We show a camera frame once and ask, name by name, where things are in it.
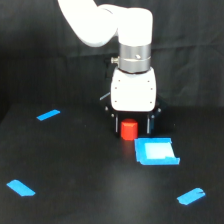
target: black surface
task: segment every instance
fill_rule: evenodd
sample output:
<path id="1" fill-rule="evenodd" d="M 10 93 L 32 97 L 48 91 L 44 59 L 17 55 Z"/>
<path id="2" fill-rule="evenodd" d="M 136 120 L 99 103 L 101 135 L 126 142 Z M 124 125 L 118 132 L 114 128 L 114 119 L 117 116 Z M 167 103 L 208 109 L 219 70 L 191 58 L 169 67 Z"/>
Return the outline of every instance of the black surface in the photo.
<path id="1" fill-rule="evenodd" d="M 51 109 L 60 115 L 36 117 Z M 168 109 L 155 136 L 171 137 L 179 166 L 142 166 L 100 107 L 13 105 L 0 126 L 0 223 L 223 223 L 224 109 Z M 6 184 L 36 192 L 20 197 Z M 196 188 L 206 197 L 184 206 Z"/>

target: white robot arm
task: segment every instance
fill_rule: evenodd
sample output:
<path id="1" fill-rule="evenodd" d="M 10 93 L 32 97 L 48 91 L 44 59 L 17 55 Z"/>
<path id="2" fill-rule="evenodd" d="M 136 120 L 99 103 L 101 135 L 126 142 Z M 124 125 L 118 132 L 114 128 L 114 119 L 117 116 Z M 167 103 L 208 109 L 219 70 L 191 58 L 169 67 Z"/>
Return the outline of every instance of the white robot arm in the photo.
<path id="1" fill-rule="evenodd" d="M 155 107 L 156 81 L 150 67 L 152 14 L 143 8 L 97 6 L 93 0 L 58 0 L 79 39 L 101 47 L 118 36 L 119 57 L 111 83 L 111 104 L 117 111 L 150 112 Z"/>

